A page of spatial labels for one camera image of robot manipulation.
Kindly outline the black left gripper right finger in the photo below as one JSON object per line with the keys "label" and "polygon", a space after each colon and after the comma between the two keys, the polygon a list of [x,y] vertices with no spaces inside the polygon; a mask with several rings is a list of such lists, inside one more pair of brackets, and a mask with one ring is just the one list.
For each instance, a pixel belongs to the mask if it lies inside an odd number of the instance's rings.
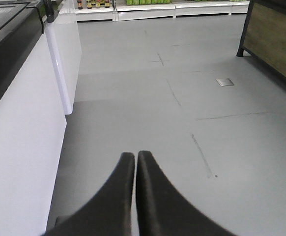
{"label": "black left gripper right finger", "polygon": [[142,236],[230,236],[171,184],[150,151],[138,153],[136,205]]}

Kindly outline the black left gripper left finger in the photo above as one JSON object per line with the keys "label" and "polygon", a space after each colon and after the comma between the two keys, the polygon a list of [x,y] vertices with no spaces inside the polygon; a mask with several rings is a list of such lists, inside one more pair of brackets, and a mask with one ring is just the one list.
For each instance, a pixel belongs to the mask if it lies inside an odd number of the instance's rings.
{"label": "black left gripper left finger", "polygon": [[99,191],[46,236],[130,236],[135,158],[124,152]]}

